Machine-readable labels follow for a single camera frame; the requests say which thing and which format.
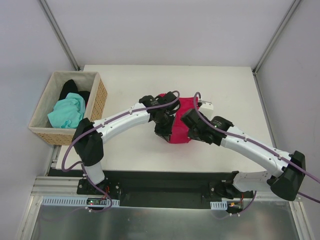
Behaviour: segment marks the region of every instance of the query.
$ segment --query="black cloth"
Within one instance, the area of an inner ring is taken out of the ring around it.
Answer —
[[[78,87],[73,79],[68,80],[62,88],[60,93],[59,101],[65,99],[69,93],[79,94],[83,97],[85,105],[87,106],[90,92],[89,91],[78,91]]]

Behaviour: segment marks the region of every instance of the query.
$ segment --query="metal corner post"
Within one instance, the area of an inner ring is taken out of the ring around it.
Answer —
[[[281,33],[283,32],[283,30],[287,26],[288,22],[290,21],[291,17],[296,12],[296,10],[298,9],[298,7],[302,3],[302,1],[303,0],[293,0],[293,2],[291,3],[289,9],[285,13],[285,15],[284,15],[283,19],[281,20],[279,26],[275,30],[272,38],[270,39],[270,41],[267,44],[265,50],[263,51],[263,54],[260,57],[258,63],[256,64],[255,68],[253,69],[253,73],[254,74],[256,74],[260,70],[260,68],[263,65],[263,63],[265,62],[267,56],[269,55],[269,53],[273,49],[274,45],[276,44],[277,40],[281,36]]]
[[[73,68],[76,70],[76,71],[80,71],[80,67],[77,63],[77,60],[75,59],[75,56],[73,55],[63,33],[61,32],[61,29],[55,19],[55,16],[53,15],[48,3],[46,0],[38,0],[39,3],[40,3],[40,6],[42,7],[61,47],[63,48],[67,58],[69,59],[71,65],[73,66]]]
[[[261,103],[261,106],[262,106],[262,111],[263,111],[263,115],[264,115],[264,118],[265,118],[265,121],[266,121],[266,126],[267,126],[269,134],[270,134],[272,146],[274,148],[277,148],[275,135],[274,135],[274,132],[273,132],[271,124],[270,124],[270,118],[269,118],[269,115],[268,115],[266,102],[265,102],[264,96],[262,94],[261,88],[259,86],[259,81],[257,79],[257,75],[255,73],[253,73],[253,72],[252,72],[252,74],[253,74],[253,79],[254,79],[254,83],[255,83],[255,86],[256,86],[256,90],[257,90],[258,95],[259,95],[260,103]]]

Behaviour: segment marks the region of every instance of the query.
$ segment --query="white table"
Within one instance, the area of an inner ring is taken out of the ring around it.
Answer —
[[[179,90],[181,97],[201,92],[222,116],[248,135],[272,145],[267,123],[250,67],[86,65],[84,71],[99,72],[108,92],[103,117],[129,108],[145,95]],[[229,149],[190,141],[169,144],[154,133],[150,122],[129,129],[104,145],[104,170],[164,172],[256,172],[264,169]],[[57,169],[61,169],[67,146],[62,146]],[[69,167],[80,158],[72,149]]]

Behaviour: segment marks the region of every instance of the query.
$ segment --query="garment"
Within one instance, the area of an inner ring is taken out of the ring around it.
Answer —
[[[180,97],[180,108],[175,114],[175,120],[172,126],[172,134],[170,136],[170,144],[186,144],[191,141],[188,138],[189,128],[181,121],[181,117],[189,110],[194,109],[194,98],[193,97]]]
[[[59,100],[48,114],[54,128],[75,129],[84,118],[86,111],[85,100],[77,93],[68,93],[65,99]]]
[[[79,94],[83,97],[85,105],[87,106],[90,92],[89,91],[78,91],[78,87],[73,79],[68,80],[64,85],[60,93],[59,101],[67,97],[69,93]]]

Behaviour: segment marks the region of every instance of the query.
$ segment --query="wicker basket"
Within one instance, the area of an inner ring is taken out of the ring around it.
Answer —
[[[48,144],[69,145],[76,132],[70,128],[53,128],[48,119],[48,114],[53,111],[54,105],[59,100],[63,85],[70,79],[74,80],[79,91],[90,91],[84,118],[90,121],[102,118],[107,90],[100,74],[90,71],[56,71],[52,74],[29,124],[29,129]]]

